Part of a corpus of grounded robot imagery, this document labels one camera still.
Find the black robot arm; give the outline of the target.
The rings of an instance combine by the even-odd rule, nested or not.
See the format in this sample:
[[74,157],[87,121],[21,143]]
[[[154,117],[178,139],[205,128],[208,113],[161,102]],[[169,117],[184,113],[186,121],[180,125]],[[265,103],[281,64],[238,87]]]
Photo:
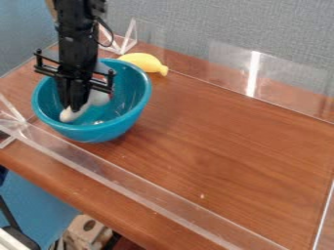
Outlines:
[[61,103],[79,112],[93,90],[111,94],[117,70],[98,59],[99,26],[105,22],[107,0],[45,0],[58,31],[59,51],[34,53],[34,70],[57,81]]

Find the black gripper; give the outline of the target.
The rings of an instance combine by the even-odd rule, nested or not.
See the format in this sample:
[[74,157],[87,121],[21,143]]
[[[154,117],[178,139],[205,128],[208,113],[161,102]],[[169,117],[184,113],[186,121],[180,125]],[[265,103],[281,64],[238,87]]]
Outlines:
[[35,71],[57,80],[63,108],[71,106],[73,111],[78,112],[87,103],[90,89],[107,94],[114,92],[117,70],[103,62],[95,62],[90,67],[67,66],[59,59],[58,51],[38,49],[34,55]]

